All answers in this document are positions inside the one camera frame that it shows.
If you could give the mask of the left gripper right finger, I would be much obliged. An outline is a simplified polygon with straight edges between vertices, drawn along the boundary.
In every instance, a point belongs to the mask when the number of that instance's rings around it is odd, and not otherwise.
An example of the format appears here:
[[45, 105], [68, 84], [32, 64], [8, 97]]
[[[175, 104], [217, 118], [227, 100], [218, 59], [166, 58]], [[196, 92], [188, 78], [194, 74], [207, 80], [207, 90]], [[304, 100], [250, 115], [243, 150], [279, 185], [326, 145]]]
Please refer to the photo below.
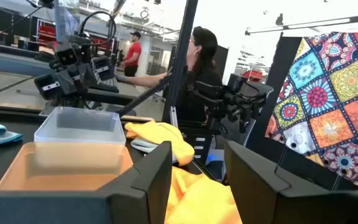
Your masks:
[[329, 191], [227, 141], [227, 178], [243, 223], [358, 223], [358, 191]]

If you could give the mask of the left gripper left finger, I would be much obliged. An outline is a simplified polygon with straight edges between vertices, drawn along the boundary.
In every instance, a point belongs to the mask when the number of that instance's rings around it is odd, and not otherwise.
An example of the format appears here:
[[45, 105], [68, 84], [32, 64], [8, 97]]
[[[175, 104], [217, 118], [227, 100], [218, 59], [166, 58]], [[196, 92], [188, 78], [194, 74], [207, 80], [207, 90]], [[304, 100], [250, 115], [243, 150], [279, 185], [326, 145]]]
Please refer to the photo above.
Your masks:
[[163, 223], [171, 174], [168, 141], [138, 161], [122, 145], [30, 142], [0, 180], [0, 223]]

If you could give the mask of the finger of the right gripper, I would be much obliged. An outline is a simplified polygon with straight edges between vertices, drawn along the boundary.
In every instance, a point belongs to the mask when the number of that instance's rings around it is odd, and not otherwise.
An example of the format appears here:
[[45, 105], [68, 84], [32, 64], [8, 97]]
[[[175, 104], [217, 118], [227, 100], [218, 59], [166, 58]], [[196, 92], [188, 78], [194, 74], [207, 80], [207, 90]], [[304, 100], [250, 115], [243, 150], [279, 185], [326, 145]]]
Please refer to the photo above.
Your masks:
[[94, 74], [99, 77], [101, 81], [106, 81], [114, 78], [114, 70], [111, 65], [111, 59], [103, 57], [95, 57], [92, 59]]
[[35, 77], [34, 84], [45, 100], [52, 100], [62, 95], [61, 86], [53, 79], [51, 73]]

